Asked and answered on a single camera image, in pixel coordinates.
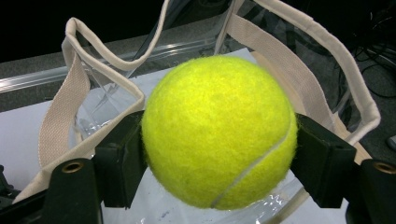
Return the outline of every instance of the tennis ball seam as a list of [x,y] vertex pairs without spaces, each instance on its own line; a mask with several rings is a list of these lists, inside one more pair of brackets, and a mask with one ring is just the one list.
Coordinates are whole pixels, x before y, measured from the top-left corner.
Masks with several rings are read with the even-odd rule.
[[234,186],[236,186],[249,172],[256,167],[257,164],[265,160],[265,158],[270,155],[273,151],[277,150],[287,139],[290,135],[291,130],[291,122],[289,122],[289,127],[286,130],[285,134],[279,139],[275,144],[271,146],[269,150],[267,150],[264,154],[262,154],[258,159],[256,159],[253,163],[251,163],[244,171],[241,172],[239,176],[237,176],[233,182],[221,193],[218,197],[213,200],[210,204],[211,208],[216,208],[217,204],[221,201],[221,199],[230,191]]

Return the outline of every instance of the yellow tennis ball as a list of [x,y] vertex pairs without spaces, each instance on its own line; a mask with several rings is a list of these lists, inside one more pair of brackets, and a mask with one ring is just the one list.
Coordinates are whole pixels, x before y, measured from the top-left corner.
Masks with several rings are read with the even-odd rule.
[[192,206],[227,210],[265,198],[285,177],[297,124],[266,71],[210,56],[166,74],[148,98],[142,135],[165,189]]

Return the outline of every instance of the white surface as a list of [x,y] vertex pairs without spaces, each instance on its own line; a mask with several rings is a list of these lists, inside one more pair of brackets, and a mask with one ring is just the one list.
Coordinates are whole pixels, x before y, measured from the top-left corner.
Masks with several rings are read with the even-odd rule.
[[[254,62],[246,49],[234,54]],[[132,81],[149,97],[152,89],[165,73],[166,71],[161,71],[148,76],[133,78]],[[23,189],[39,171],[38,133],[49,105],[50,102],[46,102],[0,113],[0,143],[2,146],[0,148],[0,164],[5,166],[6,179],[15,189]],[[346,208],[347,202],[343,203],[342,209],[320,209],[309,198],[283,223],[343,224],[346,223]],[[190,214],[190,218],[196,216],[194,219],[200,220],[199,222],[188,221],[189,223],[218,223],[215,220],[228,217],[231,212],[220,213],[214,210],[206,210],[203,213],[203,211],[197,211],[194,208],[182,205],[162,189],[153,178],[150,170],[145,173],[131,210],[104,209],[105,223],[170,223],[171,219],[187,221],[185,214]],[[229,219],[223,221],[221,223],[258,223],[255,221],[244,222],[237,218],[232,221]]]

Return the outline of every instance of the metal grommet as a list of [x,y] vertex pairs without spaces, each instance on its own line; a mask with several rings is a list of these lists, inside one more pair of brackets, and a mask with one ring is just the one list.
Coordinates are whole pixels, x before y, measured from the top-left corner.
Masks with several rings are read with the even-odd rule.
[[70,163],[67,163],[63,168],[62,168],[62,172],[67,173],[67,174],[71,174],[74,172],[77,172],[78,170],[80,170],[82,167],[84,166],[84,163],[80,162],[80,161],[72,161]]
[[390,175],[396,175],[396,168],[392,165],[389,165],[387,163],[381,162],[381,161],[377,161],[374,163],[374,168],[383,172],[383,173],[387,173]]

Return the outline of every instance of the transparent tote bag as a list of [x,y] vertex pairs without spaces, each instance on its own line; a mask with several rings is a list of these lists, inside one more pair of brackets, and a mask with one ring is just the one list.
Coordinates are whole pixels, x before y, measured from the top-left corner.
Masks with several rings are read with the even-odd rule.
[[[378,125],[378,109],[349,51],[320,24],[278,0],[234,0],[212,22],[211,29],[197,37],[201,39],[170,45],[164,39],[174,30],[163,30],[165,18],[172,15],[170,7],[165,0],[146,51],[129,61],[113,53],[83,21],[68,21],[63,52],[69,72],[42,123],[38,146],[41,170],[14,203],[46,189],[52,170],[62,162],[91,158],[95,146],[122,118],[144,109],[150,91],[168,69],[205,55],[234,54],[265,67],[284,88],[297,113],[355,146],[356,163],[370,158],[359,141]],[[292,44],[286,35],[290,31],[298,37]],[[78,34],[92,44],[90,49],[82,46]],[[322,69],[336,71],[335,83],[316,69],[318,60]],[[152,69],[160,63],[167,67]],[[106,105],[114,113],[95,114],[101,109],[109,111]],[[77,139],[72,147],[71,135]],[[103,214],[110,223],[277,223],[307,197],[289,172],[267,198],[246,208],[197,209],[167,193],[148,168],[131,208],[104,207]]]

